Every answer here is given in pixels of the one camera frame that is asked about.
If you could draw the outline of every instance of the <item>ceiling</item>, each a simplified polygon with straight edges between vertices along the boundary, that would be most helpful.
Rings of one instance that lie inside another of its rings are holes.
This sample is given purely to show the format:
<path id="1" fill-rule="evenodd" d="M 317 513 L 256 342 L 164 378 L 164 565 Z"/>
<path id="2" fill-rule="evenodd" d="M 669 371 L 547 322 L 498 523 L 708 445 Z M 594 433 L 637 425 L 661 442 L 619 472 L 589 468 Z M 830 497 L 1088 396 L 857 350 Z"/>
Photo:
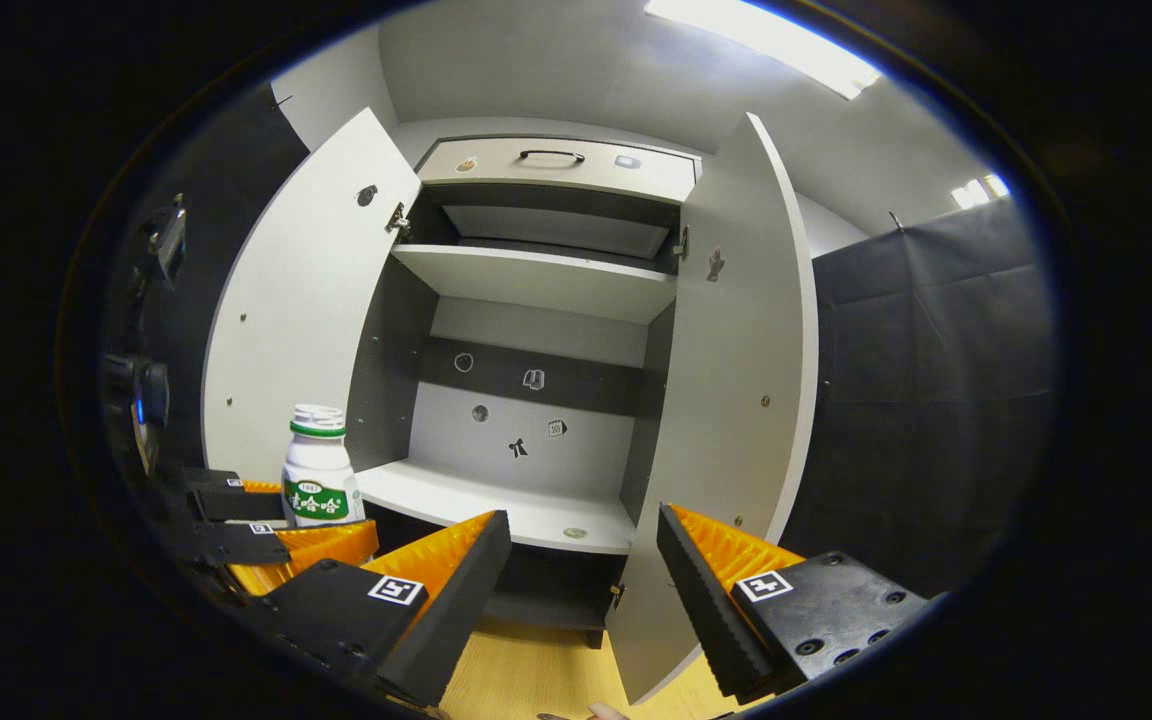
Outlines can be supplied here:
<path id="1" fill-rule="evenodd" d="M 847 101 L 745 46 L 649 17 L 645 0 L 442 0 L 380 26 L 399 122 L 548 118 L 718 151 L 742 111 L 763 119 L 795 190 L 862 232 L 957 209 L 988 170 L 882 77 Z"/>

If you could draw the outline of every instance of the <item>white shelf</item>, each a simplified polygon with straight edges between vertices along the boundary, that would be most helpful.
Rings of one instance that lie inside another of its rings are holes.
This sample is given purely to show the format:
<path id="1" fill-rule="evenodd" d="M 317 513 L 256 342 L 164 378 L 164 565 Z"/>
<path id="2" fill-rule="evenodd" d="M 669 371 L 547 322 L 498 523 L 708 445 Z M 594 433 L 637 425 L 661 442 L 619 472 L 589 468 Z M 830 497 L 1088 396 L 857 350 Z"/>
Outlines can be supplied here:
<path id="1" fill-rule="evenodd" d="M 394 258 L 445 297 L 546 306 L 645 325 L 675 300 L 653 270 L 487 247 L 397 245 Z"/>
<path id="2" fill-rule="evenodd" d="M 367 502 L 439 525 L 454 525 L 488 510 L 508 511 L 513 541 L 536 547 L 628 555 L 634 539 L 634 523 L 616 497 L 538 495 L 461 478 L 411 460 L 389 462 L 356 477 Z M 585 530 L 585 537 L 567 537 L 567 528 Z"/>

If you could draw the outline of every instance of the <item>wooden floor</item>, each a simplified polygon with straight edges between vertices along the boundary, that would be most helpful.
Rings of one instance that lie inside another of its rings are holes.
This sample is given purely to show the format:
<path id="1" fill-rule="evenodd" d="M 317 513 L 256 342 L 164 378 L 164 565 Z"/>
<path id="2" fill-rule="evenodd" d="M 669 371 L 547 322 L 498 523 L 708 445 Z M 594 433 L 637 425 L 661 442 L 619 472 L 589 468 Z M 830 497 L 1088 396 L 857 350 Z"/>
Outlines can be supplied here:
<path id="1" fill-rule="evenodd" d="M 605 635 L 602 647 L 590 650 L 576 630 L 487 619 L 461 653 L 440 707 L 450 720 L 535 720 L 538 712 L 585 720 L 591 702 L 631 720 L 710 720 L 741 707 L 718 692 L 704 655 L 652 700 L 630 706 Z"/>

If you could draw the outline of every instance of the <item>ceiling light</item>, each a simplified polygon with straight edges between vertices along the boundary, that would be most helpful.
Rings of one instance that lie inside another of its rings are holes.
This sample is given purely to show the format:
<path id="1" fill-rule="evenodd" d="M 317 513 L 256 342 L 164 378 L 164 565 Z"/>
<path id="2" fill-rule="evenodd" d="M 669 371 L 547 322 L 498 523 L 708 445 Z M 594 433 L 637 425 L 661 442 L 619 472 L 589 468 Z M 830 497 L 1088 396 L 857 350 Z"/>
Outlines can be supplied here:
<path id="1" fill-rule="evenodd" d="M 965 184 L 964 190 L 968 191 L 968 195 L 972 196 L 972 202 L 975 205 L 984 205 L 986 204 L 986 202 L 990 200 L 990 197 L 986 195 L 986 192 L 984 192 L 984 185 L 980 184 L 980 181 L 978 181 L 978 179 L 975 179 L 972 182 Z"/>
<path id="2" fill-rule="evenodd" d="M 877 69 L 833 41 L 740 0 L 650 0 L 645 10 L 658 18 L 740 41 L 804 73 L 847 100 L 855 99 L 879 77 Z"/>
<path id="3" fill-rule="evenodd" d="M 1011 191 L 1007 190 L 1006 183 L 1002 182 L 1002 179 L 999 176 L 986 176 L 984 177 L 984 183 L 990 187 L 990 192 L 993 192 L 993 196 L 995 197 L 1006 197 L 1007 195 L 1011 195 Z"/>
<path id="4" fill-rule="evenodd" d="M 954 190 L 950 190 L 950 196 L 954 197 L 954 200 L 958 204 L 960 209 L 967 210 L 975 205 L 972 196 L 968 195 L 964 187 L 955 187 Z"/>

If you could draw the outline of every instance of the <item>finger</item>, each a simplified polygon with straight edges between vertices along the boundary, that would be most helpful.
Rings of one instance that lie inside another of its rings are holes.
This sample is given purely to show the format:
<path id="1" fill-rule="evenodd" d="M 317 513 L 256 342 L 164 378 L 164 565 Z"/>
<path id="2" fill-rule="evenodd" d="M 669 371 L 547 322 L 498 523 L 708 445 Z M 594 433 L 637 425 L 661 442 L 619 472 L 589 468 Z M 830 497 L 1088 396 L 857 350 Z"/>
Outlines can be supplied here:
<path id="1" fill-rule="evenodd" d="M 620 710 L 607 705 L 605 702 L 591 703 L 589 711 L 594 714 L 589 720 L 630 720 L 628 717 L 621 714 Z"/>

